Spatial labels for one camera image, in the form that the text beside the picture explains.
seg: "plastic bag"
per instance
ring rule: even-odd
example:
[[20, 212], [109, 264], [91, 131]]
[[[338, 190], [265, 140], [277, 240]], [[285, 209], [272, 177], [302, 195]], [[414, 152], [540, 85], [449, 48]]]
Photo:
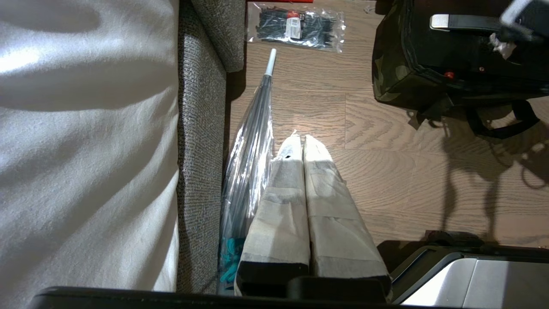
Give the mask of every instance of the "plastic bag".
[[234, 295], [234, 277], [244, 240], [267, 186], [272, 159], [271, 51], [267, 71], [256, 89], [234, 142], [222, 193], [219, 281], [217, 293]]
[[248, 3], [248, 42], [279, 42], [341, 53], [343, 12], [324, 8]]

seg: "umbrella in plastic wrap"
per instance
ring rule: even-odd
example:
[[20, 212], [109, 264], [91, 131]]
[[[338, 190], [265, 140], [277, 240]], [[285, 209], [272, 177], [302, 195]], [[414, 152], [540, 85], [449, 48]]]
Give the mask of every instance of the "umbrella in plastic wrap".
[[234, 295], [240, 254], [260, 196], [265, 189], [272, 157], [271, 85], [276, 49], [234, 142], [223, 183], [217, 293]]

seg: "product label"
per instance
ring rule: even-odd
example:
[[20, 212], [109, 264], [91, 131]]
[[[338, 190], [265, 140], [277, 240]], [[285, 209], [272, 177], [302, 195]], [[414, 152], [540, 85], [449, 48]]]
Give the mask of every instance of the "product label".
[[288, 14], [287, 14], [286, 18], [292, 18], [292, 17], [299, 17], [299, 12], [288, 11]]
[[286, 37], [301, 38], [301, 21], [298, 17], [289, 17], [286, 19]]

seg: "white sheet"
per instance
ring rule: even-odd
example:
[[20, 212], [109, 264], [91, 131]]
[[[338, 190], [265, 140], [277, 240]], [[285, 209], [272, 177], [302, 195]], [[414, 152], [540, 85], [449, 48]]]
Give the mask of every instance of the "white sheet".
[[0, 308], [175, 288], [177, 12], [0, 0]]

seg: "gray upholstered sofa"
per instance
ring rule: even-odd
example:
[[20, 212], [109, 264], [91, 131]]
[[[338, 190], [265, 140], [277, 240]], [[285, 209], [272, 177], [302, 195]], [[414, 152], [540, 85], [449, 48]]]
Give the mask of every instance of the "gray upholstered sofa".
[[226, 73], [244, 65], [244, 14], [244, 0], [180, 3], [179, 292], [215, 292]]

